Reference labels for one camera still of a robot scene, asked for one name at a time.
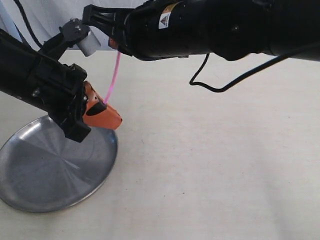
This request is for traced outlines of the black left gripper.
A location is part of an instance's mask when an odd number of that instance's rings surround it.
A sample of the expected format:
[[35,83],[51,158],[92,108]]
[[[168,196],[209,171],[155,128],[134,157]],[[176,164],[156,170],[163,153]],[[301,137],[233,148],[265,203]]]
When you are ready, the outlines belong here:
[[81,143],[90,127],[117,129],[120,114],[85,81],[87,72],[79,65],[41,63],[28,81],[34,83],[30,104],[45,111],[67,139]]

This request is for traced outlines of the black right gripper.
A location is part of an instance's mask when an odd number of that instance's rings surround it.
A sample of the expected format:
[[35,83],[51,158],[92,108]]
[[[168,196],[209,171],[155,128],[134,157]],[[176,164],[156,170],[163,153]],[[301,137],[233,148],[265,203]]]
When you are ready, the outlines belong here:
[[130,33],[131,18],[143,19],[155,15],[165,6],[164,2],[144,2],[136,8],[109,8],[93,4],[83,8],[82,22],[93,26],[109,37],[108,46],[122,54],[139,60],[163,60],[164,57],[151,57],[136,50],[132,45]]

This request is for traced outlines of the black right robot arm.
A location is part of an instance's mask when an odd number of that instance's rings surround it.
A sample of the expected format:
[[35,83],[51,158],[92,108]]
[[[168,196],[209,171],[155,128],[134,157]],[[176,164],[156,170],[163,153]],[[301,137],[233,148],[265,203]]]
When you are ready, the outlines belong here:
[[93,4],[82,20],[121,53],[156,61],[213,53],[227,61],[280,56],[320,40],[317,0],[148,0],[135,8]]

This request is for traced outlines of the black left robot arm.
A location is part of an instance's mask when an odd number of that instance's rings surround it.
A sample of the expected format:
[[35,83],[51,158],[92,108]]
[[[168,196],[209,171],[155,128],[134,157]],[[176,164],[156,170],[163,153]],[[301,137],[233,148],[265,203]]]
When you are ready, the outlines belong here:
[[47,112],[78,143],[92,127],[115,130],[123,122],[86,78],[77,64],[62,64],[0,31],[1,92]]

